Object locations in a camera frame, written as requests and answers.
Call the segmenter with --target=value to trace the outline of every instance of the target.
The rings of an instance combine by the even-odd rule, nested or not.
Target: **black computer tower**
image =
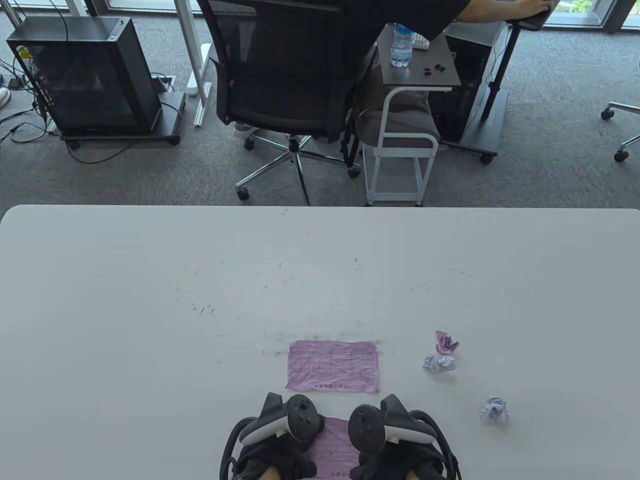
[[[449,50],[460,77],[460,86],[450,92],[429,93],[429,106],[442,141],[457,143],[467,122],[476,112],[486,91],[486,84],[498,69],[505,23],[454,23],[445,30]]]
[[[7,43],[64,135],[153,130],[162,105],[131,18],[29,16]]]

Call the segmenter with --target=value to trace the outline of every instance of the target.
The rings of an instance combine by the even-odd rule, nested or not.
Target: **carpet floor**
[[[135,15],[134,24],[149,68],[177,76],[184,91],[190,71],[175,17]],[[201,40],[210,38],[196,19]],[[4,37],[11,31],[0,15]],[[640,116],[618,112],[600,119],[608,100],[640,102],[635,33],[580,31],[523,32],[503,82],[509,91],[502,146],[491,165],[477,155],[449,149],[439,152],[431,173],[432,207],[640,207],[640,145],[630,147],[625,163],[612,155],[620,142],[640,132]],[[6,45],[0,58],[11,62]],[[208,75],[214,78],[214,67]],[[0,118],[29,108],[31,96],[14,92]],[[301,205],[293,165],[287,163],[249,185],[251,198],[240,202],[234,183],[277,153],[264,145],[245,151],[232,125],[209,106],[204,125],[193,127],[195,97],[184,112],[177,147],[144,143],[105,163],[74,161],[54,136],[28,144],[4,141],[0,148],[0,216],[17,204],[140,205]],[[39,124],[35,114],[5,122],[0,137],[17,123]],[[17,138],[37,134],[20,130]],[[94,161],[123,145],[83,146],[76,155]],[[310,149],[337,156],[337,143],[312,142]],[[364,176],[351,180],[328,164],[306,162],[305,179],[314,205],[362,205]]]

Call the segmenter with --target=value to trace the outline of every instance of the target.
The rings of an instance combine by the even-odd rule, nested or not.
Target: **chair base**
[[[279,157],[274,158],[268,164],[261,166],[258,170],[253,172],[251,175],[248,175],[247,177],[243,178],[238,183],[236,183],[236,193],[238,195],[238,198],[240,198],[240,200],[247,200],[249,198],[249,192],[245,187],[245,185],[255,180],[256,178],[260,177],[263,173],[273,170],[277,166],[285,163],[287,160],[293,163],[293,165],[295,166],[296,174],[298,175],[298,181],[300,182],[300,186],[302,188],[303,199],[305,201],[305,205],[307,206],[309,206],[309,196],[307,193],[307,186],[305,185],[305,179],[302,174],[301,159],[305,158],[309,160],[317,160],[320,162],[331,163],[334,165],[348,167],[349,168],[348,174],[349,174],[349,177],[351,177],[352,179],[357,178],[360,175],[360,168],[356,163],[349,166],[347,162],[345,162],[345,160],[340,160],[334,157],[328,157],[326,155],[317,154],[315,152],[309,152],[308,150],[301,150],[301,148],[304,147],[311,140],[311,138],[312,138],[311,135],[307,135],[303,137],[302,140],[300,140],[300,138],[297,135],[287,135],[288,145],[284,145],[283,143],[279,143],[277,141],[269,140],[268,138],[263,138],[255,134],[251,134],[247,140],[265,143],[270,147],[273,147],[277,150],[281,150],[282,152],[285,152],[285,153],[280,155]]]
[[[615,114],[612,109],[624,110],[636,115],[640,115],[640,107],[638,106],[618,102],[609,102],[607,103],[605,109],[600,112],[600,118],[602,118],[602,120],[608,120],[612,118]],[[624,160],[629,157],[629,152],[626,151],[626,148],[638,141],[640,141],[640,134],[630,138],[627,141],[622,142],[616,153],[613,155],[614,160],[616,162],[624,162]]]

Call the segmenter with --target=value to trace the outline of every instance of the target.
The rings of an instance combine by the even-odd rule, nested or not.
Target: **plastic bottle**
[[[415,33],[404,25],[396,24],[394,44],[391,47],[391,65],[398,68],[408,67],[413,55]]]

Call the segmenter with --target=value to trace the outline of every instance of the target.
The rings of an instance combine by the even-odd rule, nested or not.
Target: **keyboard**
[[[422,35],[415,34],[415,40],[413,41],[413,48],[418,50],[428,50],[429,49],[429,40],[424,38]]]

